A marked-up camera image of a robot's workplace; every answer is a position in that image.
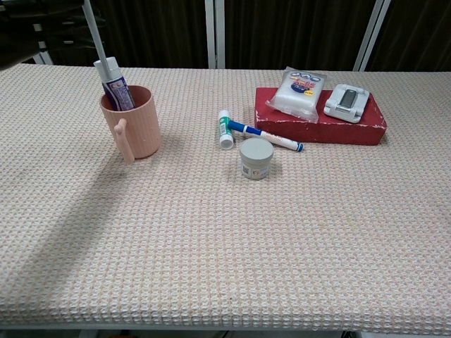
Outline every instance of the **dark curtain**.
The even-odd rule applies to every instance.
[[[227,68],[352,70],[375,0],[225,0]]]
[[[32,65],[35,65],[36,63],[35,63],[35,60],[33,60],[32,58],[29,58],[28,60],[25,60],[25,61],[23,61],[22,63],[29,63],[29,64],[32,64]]]
[[[92,0],[107,56],[121,67],[208,68],[204,0]],[[51,51],[57,65],[92,65],[95,49]]]
[[[366,70],[451,71],[451,1],[392,0]]]

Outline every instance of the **red box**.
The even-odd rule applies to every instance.
[[[323,90],[316,105],[318,122],[311,123],[268,107],[266,101],[271,100],[276,92],[277,88],[257,88],[255,93],[255,127],[265,132],[298,142],[375,146],[387,130],[387,122],[372,94],[360,122],[349,123],[327,116],[323,112],[324,105],[332,93],[331,90]]]

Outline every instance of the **packaged sponge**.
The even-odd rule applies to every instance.
[[[316,104],[326,78],[325,75],[287,68],[276,95],[266,104],[283,113],[316,123]]]

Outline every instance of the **green label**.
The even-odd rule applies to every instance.
[[[219,137],[225,134],[232,135],[232,130],[228,129],[228,121],[230,121],[230,118],[226,116],[219,119]]]

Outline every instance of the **small round container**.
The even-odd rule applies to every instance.
[[[268,176],[273,152],[273,145],[265,139],[255,137],[245,140],[240,147],[242,174],[251,180]]]

